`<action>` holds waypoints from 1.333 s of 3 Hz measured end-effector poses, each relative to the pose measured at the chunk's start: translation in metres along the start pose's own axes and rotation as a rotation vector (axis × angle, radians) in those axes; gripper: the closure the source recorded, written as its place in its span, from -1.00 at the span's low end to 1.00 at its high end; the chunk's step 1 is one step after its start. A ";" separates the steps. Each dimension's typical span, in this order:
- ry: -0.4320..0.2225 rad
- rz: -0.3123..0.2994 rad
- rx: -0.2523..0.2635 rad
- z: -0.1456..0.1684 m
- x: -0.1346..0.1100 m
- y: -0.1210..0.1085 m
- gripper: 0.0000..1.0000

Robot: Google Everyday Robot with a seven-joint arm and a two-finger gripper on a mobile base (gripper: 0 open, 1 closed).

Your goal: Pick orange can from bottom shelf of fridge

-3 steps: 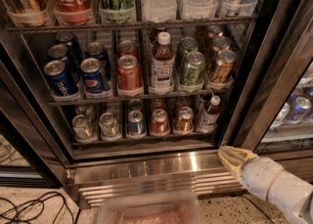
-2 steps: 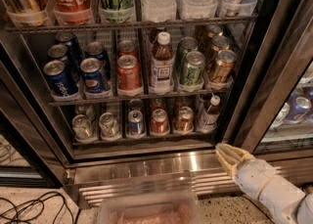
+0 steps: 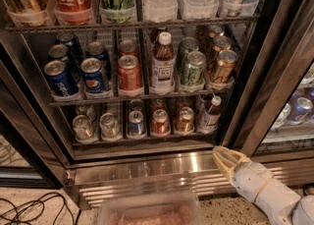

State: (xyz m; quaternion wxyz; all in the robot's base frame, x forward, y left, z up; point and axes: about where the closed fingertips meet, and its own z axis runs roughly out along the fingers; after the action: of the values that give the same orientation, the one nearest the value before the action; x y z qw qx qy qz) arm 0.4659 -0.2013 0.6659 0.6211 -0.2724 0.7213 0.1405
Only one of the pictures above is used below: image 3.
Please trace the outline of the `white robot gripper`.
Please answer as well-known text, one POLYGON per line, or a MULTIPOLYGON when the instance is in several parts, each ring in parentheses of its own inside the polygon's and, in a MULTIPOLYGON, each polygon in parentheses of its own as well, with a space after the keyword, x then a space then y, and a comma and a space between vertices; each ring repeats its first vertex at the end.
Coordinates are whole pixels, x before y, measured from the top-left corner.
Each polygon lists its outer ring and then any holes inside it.
POLYGON ((300 195, 277 180, 264 165, 249 161, 245 154, 224 146, 213 148, 213 159, 236 191, 268 218, 291 218, 300 195))

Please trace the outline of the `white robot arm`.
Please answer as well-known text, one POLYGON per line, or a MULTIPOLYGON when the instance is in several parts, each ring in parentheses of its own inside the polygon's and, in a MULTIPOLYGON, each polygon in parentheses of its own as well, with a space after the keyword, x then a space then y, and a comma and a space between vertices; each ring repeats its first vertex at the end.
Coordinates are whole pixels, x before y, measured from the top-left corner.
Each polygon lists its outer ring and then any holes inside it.
POLYGON ((314 225, 313 195, 301 197, 264 165, 236 150, 215 146, 213 159, 236 191, 260 208, 271 225, 314 225))

